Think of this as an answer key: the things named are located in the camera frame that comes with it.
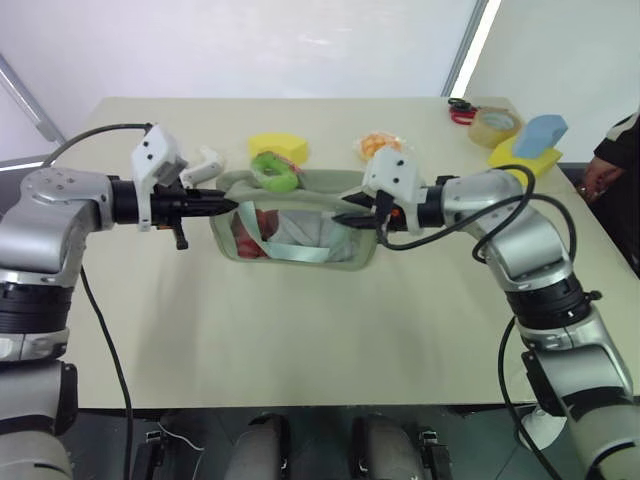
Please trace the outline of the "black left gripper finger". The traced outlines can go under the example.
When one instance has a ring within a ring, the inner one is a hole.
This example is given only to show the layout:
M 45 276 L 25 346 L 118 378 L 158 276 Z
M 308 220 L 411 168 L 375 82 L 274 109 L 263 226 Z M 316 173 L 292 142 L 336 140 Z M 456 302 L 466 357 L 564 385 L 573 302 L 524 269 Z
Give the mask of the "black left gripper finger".
M 237 203 L 228 198 L 224 191 L 217 189 L 191 189 L 189 198 L 192 205 L 237 206 Z
M 189 205 L 190 217 L 215 217 L 235 209 L 234 202 L 204 202 Z

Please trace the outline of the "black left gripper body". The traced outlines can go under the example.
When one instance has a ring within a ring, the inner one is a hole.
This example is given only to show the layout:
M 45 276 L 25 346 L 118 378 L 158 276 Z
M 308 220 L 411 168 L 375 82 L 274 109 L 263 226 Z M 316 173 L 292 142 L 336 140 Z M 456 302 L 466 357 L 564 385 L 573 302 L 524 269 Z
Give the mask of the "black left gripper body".
M 157 185 L 151 194 L 152 225 L 158 230 L 171 230 L 177 250 L 189 248 L 182 219 L 190 217 L 189 196 L 181 183 Z

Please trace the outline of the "bystander bare hand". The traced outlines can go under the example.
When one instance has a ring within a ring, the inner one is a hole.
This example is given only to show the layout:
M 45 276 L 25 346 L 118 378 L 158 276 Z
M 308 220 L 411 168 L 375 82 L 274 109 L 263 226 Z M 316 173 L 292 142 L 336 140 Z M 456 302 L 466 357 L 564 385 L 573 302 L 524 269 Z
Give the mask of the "bystander bare hand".
M 593 203 L 625 173 L 625 169 L 594 156 L 584 171 L 579 192 L 587 203 Z

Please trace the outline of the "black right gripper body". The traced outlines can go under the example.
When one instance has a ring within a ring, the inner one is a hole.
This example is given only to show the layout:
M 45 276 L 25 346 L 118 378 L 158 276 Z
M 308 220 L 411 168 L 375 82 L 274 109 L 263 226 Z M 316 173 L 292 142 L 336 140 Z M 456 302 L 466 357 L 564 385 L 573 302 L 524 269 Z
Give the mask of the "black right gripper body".
M 375 230 L 378 242 L 383 246 L 391 246 L 388 239 L 389 232 L 406 231 L 406 215 L 394 198 L 378 190 L 374 198 Z

